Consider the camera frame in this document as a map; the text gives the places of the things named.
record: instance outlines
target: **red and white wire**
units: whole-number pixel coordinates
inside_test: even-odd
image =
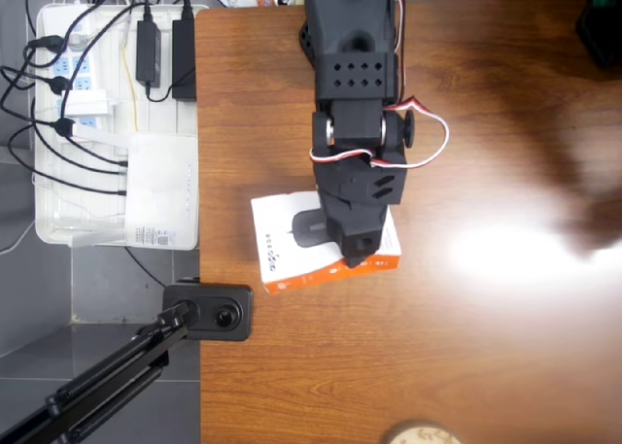
[[[395,53],[399,50],[399,46],[402,43],[401,32],[404,25],[404,0],[398,0],[399,2],[399,28],[397,29],[397,40],[395,46]]]
[[[414,164],[393,164],[391,162],[387,162],[385,160],[375,158],[372,150],[351,150],[351,151],[346,151],[340,154],[330,155],[327,157],[320,157],[320,156],[313,155],[313,150],[311,150],[309,152],[309,156],[311,157],[311,160],[317,164],[329,164],[332,162],[338,162],[340,160],[347,159],[349,157],[356,157],[359,155],[368,155],[369,157],[371,157],[369,161],[369,165],[371,165],[371,167],[381,167],[384,169],[418,169],[420,167],[424,167],[428,165],[429,163],[431,163],[433,160],[435,160],[437,157],[439,157],[442,154],[442,152],[445,150],[445,148],[447,147],[447,144],[449,143],[449,137],[450,137],[449,125],[442,117],[437,116],[436,114],[433,114],[431,111],[426,109],[414,97],[411,97],[406,102],[403,102],[401,104],[396,104],[395,106],[386,107],[385,111],[398,112],[398,111],[406,111],[409,109],[414,109],[420,114],[423,114],[424,116],[427,116],[431,119],[438,121],[443,126],[443,129],[445,130],[445,136],[443,138],[442,145],[440,145],[440,148],[438,148],[436,153],[432,154],[426,160],[422,160],[421,162],[417,162]]]
[[[309,151],[309,156],[311,157],[311,160],[316,164],[330,164],[332,162],[339,162],[340,160],[347,159],[349,157],[356,157],[358,155],[365,154],[367,154],[369,157],[373,157],[372,150],[350,150],[340,154],[329,155],[327,157],[313,155],[313,150]]]

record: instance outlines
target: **black power adapter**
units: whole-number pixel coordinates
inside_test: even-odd
[[[146,11],[136,33],[136,81],[146,88],[159,87],[161,52],[162,36],[151,12]]]
[[[173,99],[196,101],[194,14],[185,5],[182,19],[173,21]]]

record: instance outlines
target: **wooden desk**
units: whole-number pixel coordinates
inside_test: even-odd
[[[203,442],[622,442],[622,82],[573,33],[585,0],[408,3],[408,94],[443,156],[394,207],[398,271],[268,295],[250,200],[312,189],[302,8],[197,21],[201,279],[249,284],[253,334],[202,345]],[[419,119],[411,161],[439,144]]]

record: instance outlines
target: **electrical outlet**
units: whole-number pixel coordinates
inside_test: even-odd
[[[74,81],[74,89],[77,91],[89,91],[90,90],[90,77],[78,77]]]
[[[97,119],[95,117],[86,117],[86,118],[80,119],[79,124],[97,128]]]
[[[69,58],[60,57],[53,65],[53,71],[55,77],[64,77],[69,75]]]
[[[74,57],[74,59],[73,59],[74,70],[78,66],[78,62],[79,61],[80,61],[80,57],[79,56],[78,57]],[[82,65],[80,66],[80,70],[78,70],[78,73],[88,73],[89,71],[90,71],[90,65],[88,64],[88,57],[87,57],[82,62]]]

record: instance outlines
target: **camera lens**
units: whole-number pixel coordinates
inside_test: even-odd
[[[221,306],[216,312],[216,324],[223,329],[234,326],[239,319],[240,312],[232,305]]]

